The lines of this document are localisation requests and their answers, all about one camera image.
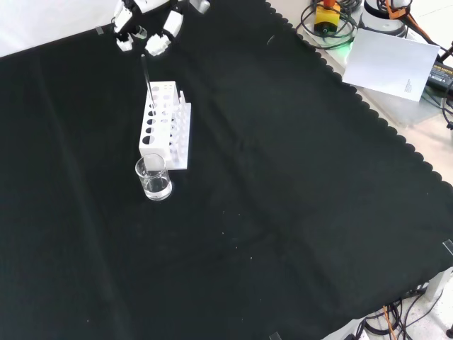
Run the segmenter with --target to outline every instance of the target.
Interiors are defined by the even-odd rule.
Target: yellow device
[[[341,7],[334,1],[324,1],[324,6],[332,7],[340,12]],[[316,16],[314,19],[314,31],[320,34],[334,33],[338,29],[340,22],[340,14],[326,9],[324,7],[316,7]]]

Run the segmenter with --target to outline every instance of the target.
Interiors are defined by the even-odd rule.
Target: water
[[[173,186],[171,182],[164,177],[153,178],[144,184],[144,193],[150,200],[164,200],[171,194]]]

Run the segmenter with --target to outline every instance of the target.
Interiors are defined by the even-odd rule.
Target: white backdrop
[[[0,57],[110,23],[117,0],[0,0]]]

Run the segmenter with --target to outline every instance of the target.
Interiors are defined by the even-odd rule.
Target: paper sheet
[[[343,81],[419,101],[438,52],[438,46],[361,29]]]

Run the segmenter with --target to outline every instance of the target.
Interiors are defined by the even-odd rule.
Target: black cloth
[[[451,186],[272,12],[213,1],[149,58],[193,104],[160,203],[134,173],[143,45],[0,60],[0,338],[319,340],[451,266]]]

